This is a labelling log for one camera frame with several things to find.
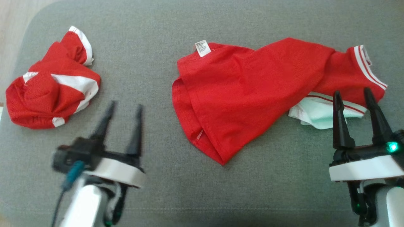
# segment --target white trim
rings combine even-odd
[[[59,127],[59,126],[65,124],[65,119],[64,118],[53,118],[52,124],[53,124],[53,126],[55,126],[55,128]]]
[[[38,72],[26,72],[23,75],[24,83],[26,84],[28,80],[32,79],[36,75],[38,75]]]
[[[80,101],[74,113],[86,108],[89,105],[90,100],[97,94],[99,89],[95,80],[84,76],[51,75],[59,84],[72,87],[84,94],[84,100]]]
[[[373,74],[373,72],[371,71],[370,66],[372,65],[372,62],[370,61],[368,52],[366,51],[364,45],[360,45],[360,52],[362,53],[362,56],[365,58],[364,61],[367,63],[367,64],[365,65],[365,67],[366,67],[367,70],[369,71],[370,76],[371,76],[374,80],[376,80],[378,83],[380,83],[380,84],[384,85],[385,87],[387,87],[387,84],[381,82],[381,81]]]
[[[84,35],[84,33],[82,31],[80,31],[78,28],[71,26],[69,28],[70,32],[74,32],[77,34],[77,36],[79,37],[81,43],[84,46],[84,49],[86,49],[86,54],[87,54],[87,59],[86,61],[83,63],[83,65],[88,66],[91,65],[93,63],[93,49],[91,48],[91,44],[88,41],[86,35]]]
[[[369,56],[364,48],[363,45],[360,46],[355,46],[353,48],[354,53],[355,53],[355,57],[356,57],[356,61],[358,63],[359,68],[361,69],[362,73],[365,75],[365,77],[370,80],[372,83],[377,84],[379,87],[381,87],[383,90],[386,90],[387,85],[385,83],[382,83],[370,70],[369,65],[371,65],[372,63],[370,62]]]
[[[329,95],[324,95],[324,94],[321,94],[321,93],[317,93],[317,92],[310,92],[308,95],[316,95],[316,96],[323,97],[323,98],[325,98],[325,99],[333,100],[333,97],[331,97],[331,96],[329,96]],[[362,111],[362,112],[366,112],[366,110],[368,110],[368,109],[366,109],[365,107],[363,107],[363,106],[361,106],[361,105],[358,105],[358,104],[356,104],[356,103],[351,103],[351,102],[348,102],[348,101],[345,101],[345,100],[343,100],[343,103],[344,103],[344,105],[346,105],[346,106],[349,106],[349,107],[358,109],[358,110],[360,110],[360,111]]]

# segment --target black cable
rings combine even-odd
[[[59,211],[60,203],[62,202],[62,199],[63,199],[63,195],[64,195],[64,194],[65,194],[65,190],[62,190],[62,193],[60,193],[59,199],[58,199],[58,201],[57,201],[55,211],[54,211],[54,213],[53,213],[52,225],[51,225],[50,227],[55,227],[56,219],[57,219],[57,213],[58,213],[58,211]]]

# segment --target blue cable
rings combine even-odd
[[[59,196],[59,199],[56,204],[55,212],[53,214],[51,227],[55,226],[57,212],[59,210],[60,203],[62,202],[63,195],[65,194],[65,192],[70,191],[70,189],[72,189],[74,182],[83,173],[84,168],[85,168],[85,164],[83,161],[76,161],[76,162],[74,162],[70,171],[67,173],[66,179],[62,184],[62,193]]]
[[[66,175],[66,179],[62,184],[62,189],[64,191],[70,191],[72,189],[74,182],[83,173],[85,164],[83,161],[75,161],[72,168]]]

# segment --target gray couch cushion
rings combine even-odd
[[[10,81],[40,60],[70,25],[94,51],[102,77],[92,104],[64,126],[30,130],[0,124],[0,213],[16,226],[47,226],[63,175],[51,169],[60,144],[91,133],[111,100],[119,105],[106,145],[124,151],[138,103],[145,106],[148,182],[131,189],[120,226],[355,226],[344,183],[329,180],[332,131],[281,117],[226,166],[186,139],[171,101],[176,61],[206,39],[259,48],[285,37],[345,51],[365,44],[373,71],[389,84],[380,105],[393,130],[404,125],[403,2],[384,1],[64,1],[35,16]],[[349,120],[357,144],[370,143],[368,114]],[[65,197],[60,216],[69,204]]]

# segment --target red fabric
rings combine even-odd
[[[204,57],[194,52],[178,60],[173,105],[189,141],[222,165],[311,91],[340,90],[360,105],[366,86],[377,100],[384,95],[363,75],[352,48],[341,53],[292,38],[258,50],[209,47]]]
[[[61,42],[54,42],[44,58],[29,68],[29,72],[38,74],[26,83],[21,76],[7,88],[7,109],[12,122],[32,129],[54,128],[53,118],[63,118],[66,123],[85,95],[59,84],[51,74],[89,78],[99,87],[100,76],[82,65],[86,60],[86,49],[76,33],[67,32]]]

